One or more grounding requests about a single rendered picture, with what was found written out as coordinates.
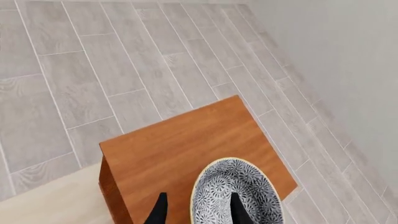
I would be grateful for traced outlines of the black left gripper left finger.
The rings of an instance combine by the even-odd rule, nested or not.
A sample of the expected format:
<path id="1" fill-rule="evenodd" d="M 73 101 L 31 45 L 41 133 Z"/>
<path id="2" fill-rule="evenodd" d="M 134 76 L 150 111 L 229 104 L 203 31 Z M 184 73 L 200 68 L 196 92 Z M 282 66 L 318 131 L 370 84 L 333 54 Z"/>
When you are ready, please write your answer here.
<path id="1" fill-rule="evenodd" d="M 146 219 L 146 224 L 165 224 L 167 219 L 168 200 L 167 194 L 162 192 Z"/>

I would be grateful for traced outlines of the patterned black and white bowl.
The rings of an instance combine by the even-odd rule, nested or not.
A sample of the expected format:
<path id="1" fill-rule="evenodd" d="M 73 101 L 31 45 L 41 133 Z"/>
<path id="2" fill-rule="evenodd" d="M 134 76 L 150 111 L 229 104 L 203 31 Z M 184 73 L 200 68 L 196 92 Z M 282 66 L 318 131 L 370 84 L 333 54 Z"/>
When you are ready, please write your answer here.
<path id="1" fill-rule="evenodd" d="M 267 176 L 240 158 L 218 159 L 200 173 L 190 200 L 191 224 L 233 224 L 231 194 L 236 192 L 249 224 L 285 224 L 280 197 Z"/>

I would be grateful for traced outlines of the wooden cabinet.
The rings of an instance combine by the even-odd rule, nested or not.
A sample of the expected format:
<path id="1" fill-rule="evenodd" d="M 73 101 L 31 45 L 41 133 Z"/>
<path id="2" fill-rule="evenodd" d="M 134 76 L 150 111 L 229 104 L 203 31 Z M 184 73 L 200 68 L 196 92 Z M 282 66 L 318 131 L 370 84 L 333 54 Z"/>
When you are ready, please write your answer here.
<path id="1" fill-rule="evenodd" d="M 285 199 L 297 183 L 239 96 L 100 143 L 99 187 L 115 224 L 143 224 L 159 194 L 168 224 L 190 223 L 190 196 L 211 162 L 236 157 L 257 166 Z"/>

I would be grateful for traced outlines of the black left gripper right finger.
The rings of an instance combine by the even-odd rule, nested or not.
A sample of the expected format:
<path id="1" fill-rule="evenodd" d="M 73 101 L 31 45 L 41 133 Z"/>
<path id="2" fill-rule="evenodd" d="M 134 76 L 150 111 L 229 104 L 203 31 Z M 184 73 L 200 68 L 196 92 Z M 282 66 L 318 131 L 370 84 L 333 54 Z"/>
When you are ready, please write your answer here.
<path id="1" fill-rule="evenodd" d="M 231 194 L 230 207 L 233 224 L 249 224 L 249 216 L 236 192 Z"/>

